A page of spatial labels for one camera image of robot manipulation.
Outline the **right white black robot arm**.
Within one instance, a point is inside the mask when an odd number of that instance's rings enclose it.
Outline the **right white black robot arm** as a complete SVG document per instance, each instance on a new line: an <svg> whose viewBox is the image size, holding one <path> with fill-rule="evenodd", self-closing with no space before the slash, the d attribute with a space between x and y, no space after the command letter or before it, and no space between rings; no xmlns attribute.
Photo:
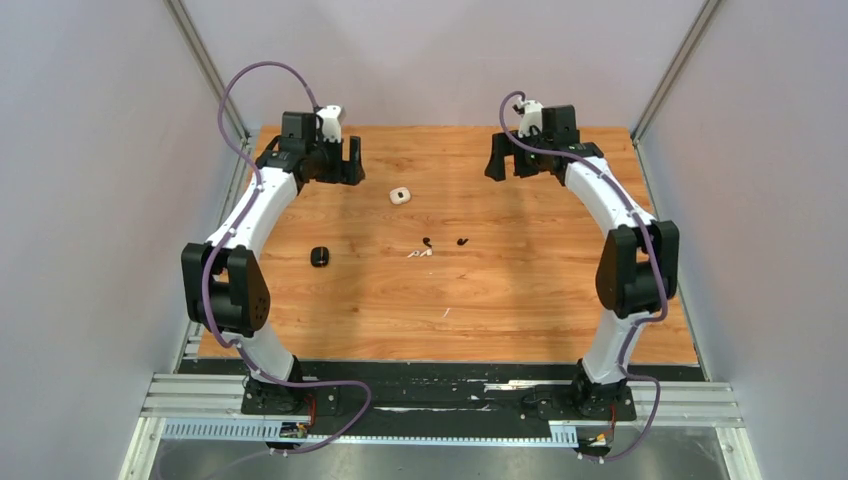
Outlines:
<svg viewBox="0 0 848 480"><path fill-rule="evenodd" d="M587 209L604 236L595 275L602 317L593 343L578 363L566 400L584 417L596 417L623 400L631 374L633 348L643 330L669 313L678 280L680 232L642 208L615 177L600 150L582 143L571 105L545 107L514 91L499 112L513 109L515 130L503 126L492 137L486 177L506 179L506 160L514 176L554 176Z"/></svg>

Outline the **cream earbud charging case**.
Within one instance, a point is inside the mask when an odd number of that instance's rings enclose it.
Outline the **cream earbud charging case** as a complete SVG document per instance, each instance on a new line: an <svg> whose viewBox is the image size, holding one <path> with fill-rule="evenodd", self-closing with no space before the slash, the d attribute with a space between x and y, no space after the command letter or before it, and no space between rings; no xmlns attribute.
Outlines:
<svg viewBox="0 0 848 480"><path fill-rule="evenodd" d="M389 200L393 205L403 205L411 201L411 192L406 187L399 187L389 192Z"/></svg>

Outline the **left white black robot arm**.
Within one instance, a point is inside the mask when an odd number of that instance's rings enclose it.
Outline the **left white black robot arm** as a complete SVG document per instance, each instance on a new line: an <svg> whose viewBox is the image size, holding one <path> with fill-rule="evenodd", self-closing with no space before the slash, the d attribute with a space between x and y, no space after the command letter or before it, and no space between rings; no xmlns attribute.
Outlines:
<svg viewBox="0 0 848 480"><path fill-rule="evenodd" d="M343 138L344 118L340 105L284 113L280 134L251 164L253 176L234 211L206 241L189 243L181 253L188 316L242 355L250 405L268 401L293 413L306 400L300 363L268 321L271 295L259 258L305 184L356 186L364 180L361 140Z"/></svg>

